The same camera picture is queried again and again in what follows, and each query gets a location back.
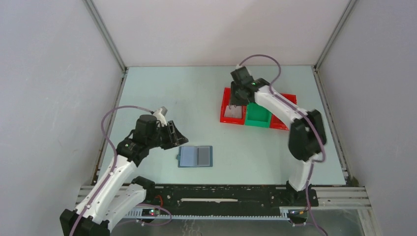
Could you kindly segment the blue leather card holder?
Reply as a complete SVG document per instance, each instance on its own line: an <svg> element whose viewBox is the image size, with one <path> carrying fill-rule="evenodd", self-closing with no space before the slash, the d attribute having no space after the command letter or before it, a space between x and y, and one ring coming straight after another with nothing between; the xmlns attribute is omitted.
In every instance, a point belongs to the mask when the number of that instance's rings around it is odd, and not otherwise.
<svg viewBox="0 0 417 236"><path fill-rule="evenodd" d="M209 166L198 166L198 148L202 146L182 146L179 147L179 152L176 157L179 168L205 168L213 166L213 147L210 147L210 165Z"/></svg>

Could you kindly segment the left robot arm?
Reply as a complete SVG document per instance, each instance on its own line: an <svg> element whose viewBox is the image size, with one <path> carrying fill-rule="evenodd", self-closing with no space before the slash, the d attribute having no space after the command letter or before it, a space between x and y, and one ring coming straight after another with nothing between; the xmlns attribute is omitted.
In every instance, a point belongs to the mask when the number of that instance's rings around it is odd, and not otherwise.
<svg viewBox="0 0 417 236"><path fill-rule="evenodd" d="M141 115L136 126L116 148L115 156L102 178L75 207L60 215L65 236L109 236L116 224L136 205L155 200L154 183L141 177L117 195L127 178L139 167L153 148L168 150L186 144L188 139L172 120L163 115Z"/></svg>

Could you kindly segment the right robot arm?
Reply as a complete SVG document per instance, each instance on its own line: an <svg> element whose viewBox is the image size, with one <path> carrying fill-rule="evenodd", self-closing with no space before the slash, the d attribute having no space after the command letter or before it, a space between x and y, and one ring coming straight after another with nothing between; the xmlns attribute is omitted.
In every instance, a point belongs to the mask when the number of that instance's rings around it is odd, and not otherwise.
<svg viewBox="0 0 417 236"><path fill-rule="evenodd" d="M326 160L327 137L321 113L299 107L279 94L265 79L255 80L245 66L232 71L231 76L230 103L233 106L257 104L289 129L288 149L298 160L298 165L289 177L292 188L287 190L286 199L291 205L300 205L306 198L304 189L310 183L313 164Z"/></svg>

